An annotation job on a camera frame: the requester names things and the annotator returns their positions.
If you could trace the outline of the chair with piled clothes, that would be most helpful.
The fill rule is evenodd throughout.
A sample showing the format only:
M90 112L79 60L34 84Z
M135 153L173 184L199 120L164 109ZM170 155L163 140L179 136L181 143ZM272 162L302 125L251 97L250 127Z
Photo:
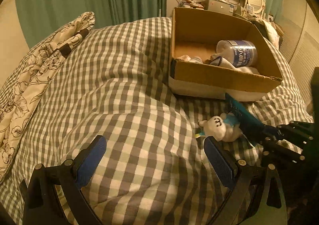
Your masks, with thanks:
M280 28L278 29L275 24L271 24L257 17L252 17L250 21L276 49L280 49L283 42L283 32Z

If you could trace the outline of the blue white cylindrical canister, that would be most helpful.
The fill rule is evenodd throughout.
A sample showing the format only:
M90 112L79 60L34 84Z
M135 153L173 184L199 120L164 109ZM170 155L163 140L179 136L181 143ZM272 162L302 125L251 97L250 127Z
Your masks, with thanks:
M216 45L216 54L235 67L253 67L257 62L257 49L250 41L219 41Z

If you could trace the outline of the white sock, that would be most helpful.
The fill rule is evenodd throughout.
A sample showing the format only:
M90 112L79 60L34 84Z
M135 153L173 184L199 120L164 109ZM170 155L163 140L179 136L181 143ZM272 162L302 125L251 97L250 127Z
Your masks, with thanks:
M223 58L221 56L218 56L217 58L212 60L210 62L210 65L213 65L216 67L222 67L222 68L226 68L226 69L230 69L230 70L235 70L235 71L241 71L241 72L245 72L245 73L260 74L258 72L258 70L254 67L247 67L247 66L235 67L228 60L226 60L225 58Z

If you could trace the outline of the grey checkered duvet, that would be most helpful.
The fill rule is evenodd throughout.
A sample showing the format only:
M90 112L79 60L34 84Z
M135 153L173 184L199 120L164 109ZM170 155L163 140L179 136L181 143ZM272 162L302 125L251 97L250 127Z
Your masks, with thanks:
M96 135L107 149L83 194L104 224L206 224L223 202L195 138L223 101L176 97L168 87L171 19L95 29L70 54L23 133L1 204L22 223L19 185L37 163L75 157Z

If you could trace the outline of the cream lace cloth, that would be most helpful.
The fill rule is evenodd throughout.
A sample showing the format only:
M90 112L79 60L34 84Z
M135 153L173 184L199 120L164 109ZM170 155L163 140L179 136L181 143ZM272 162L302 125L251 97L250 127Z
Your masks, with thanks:
M197 63L197 61L194 58L190 57L189 55L183 55L178 57L177 59L181 61L185 61L185 62Z

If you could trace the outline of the floral patterned pillow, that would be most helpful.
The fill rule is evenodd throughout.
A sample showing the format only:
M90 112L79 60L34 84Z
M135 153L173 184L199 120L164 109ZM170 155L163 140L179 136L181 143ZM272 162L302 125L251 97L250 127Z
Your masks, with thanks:
M81 14L36 44L1 88L1 180L8 174L24 131L51 80L95 25Z

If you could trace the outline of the white louvered wardrobe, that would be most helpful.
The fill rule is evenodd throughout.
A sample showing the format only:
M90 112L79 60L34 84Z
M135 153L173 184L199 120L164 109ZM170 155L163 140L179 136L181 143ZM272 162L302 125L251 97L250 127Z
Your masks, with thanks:
M318 67L318 21L306 0L283 0L279 25L284 31L280 52L288 61L301 96L310 105L310 80Z

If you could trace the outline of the white plush bear toy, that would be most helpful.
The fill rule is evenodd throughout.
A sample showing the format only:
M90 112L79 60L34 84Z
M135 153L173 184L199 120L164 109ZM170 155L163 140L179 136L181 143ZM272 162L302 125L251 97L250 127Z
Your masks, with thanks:
M216 141L227 143L237 140L243 135L240 129L240 122L233 113L222 113L220 116L213 116L209 120L203 120L198 123L201 128L200 136L213 136Z

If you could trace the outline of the brown cardboard box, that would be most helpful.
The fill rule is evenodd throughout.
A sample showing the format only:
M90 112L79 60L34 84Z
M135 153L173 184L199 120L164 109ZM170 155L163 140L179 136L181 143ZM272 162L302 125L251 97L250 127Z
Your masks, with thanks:
M271 43L246 20L213 11L175 8L169 87L183 96L254 102L283 80Z

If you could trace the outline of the small grey refrigerator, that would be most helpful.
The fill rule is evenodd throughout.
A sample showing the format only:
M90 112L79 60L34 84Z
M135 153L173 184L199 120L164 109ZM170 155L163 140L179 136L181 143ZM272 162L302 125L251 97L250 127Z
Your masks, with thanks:
M218 0L205 0L203 2L205 10L213 11L226 15L233 15L234 6Z

